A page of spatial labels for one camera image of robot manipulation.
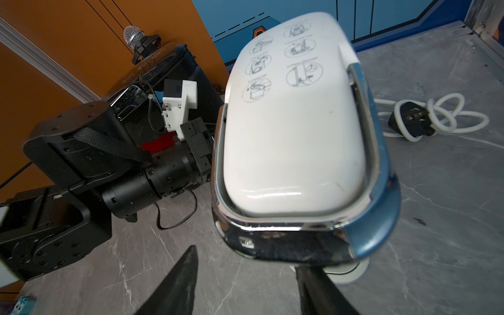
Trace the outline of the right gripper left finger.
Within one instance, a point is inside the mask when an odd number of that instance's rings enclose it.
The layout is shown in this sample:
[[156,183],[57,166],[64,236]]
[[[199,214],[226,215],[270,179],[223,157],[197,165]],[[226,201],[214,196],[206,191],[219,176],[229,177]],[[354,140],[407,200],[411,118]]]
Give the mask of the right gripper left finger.
[[197,247],[191,245],[135,314],[192,314],[198,262]]

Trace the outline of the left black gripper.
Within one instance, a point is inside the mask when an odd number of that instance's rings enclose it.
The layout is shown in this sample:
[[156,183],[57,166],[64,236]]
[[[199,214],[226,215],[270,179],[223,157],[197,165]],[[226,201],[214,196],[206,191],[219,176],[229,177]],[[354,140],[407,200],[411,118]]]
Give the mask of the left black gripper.
[[181,125],[182,190],[193,190],[210,181],[214,140],[202,118]]

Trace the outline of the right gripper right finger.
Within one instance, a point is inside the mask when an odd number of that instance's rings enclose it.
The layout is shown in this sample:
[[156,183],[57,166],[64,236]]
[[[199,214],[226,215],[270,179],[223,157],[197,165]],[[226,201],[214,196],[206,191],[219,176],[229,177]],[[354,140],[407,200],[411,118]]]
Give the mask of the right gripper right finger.
[[359,315],[320,267],[295,267],[302,314]]

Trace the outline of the white coffee machine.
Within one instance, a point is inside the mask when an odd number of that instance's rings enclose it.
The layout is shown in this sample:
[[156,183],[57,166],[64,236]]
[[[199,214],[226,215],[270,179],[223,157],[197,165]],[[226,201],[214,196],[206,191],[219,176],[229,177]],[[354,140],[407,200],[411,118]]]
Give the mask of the white coffee machine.
[[400,216],[401,192],[361,63],[329,13],[307,13],[240,52],[211,173],[229,248],[357,281]]

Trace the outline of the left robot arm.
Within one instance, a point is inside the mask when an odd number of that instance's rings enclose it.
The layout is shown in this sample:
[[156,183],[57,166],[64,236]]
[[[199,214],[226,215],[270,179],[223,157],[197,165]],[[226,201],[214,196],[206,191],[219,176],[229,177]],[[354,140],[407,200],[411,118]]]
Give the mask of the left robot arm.
[[207,182],[213,138],[201,118],[157,153],[138,147],[107,102],[79,105],[35,126],[23,151],[52,186],[1,204],[1,285],[71,265],[162,198]]

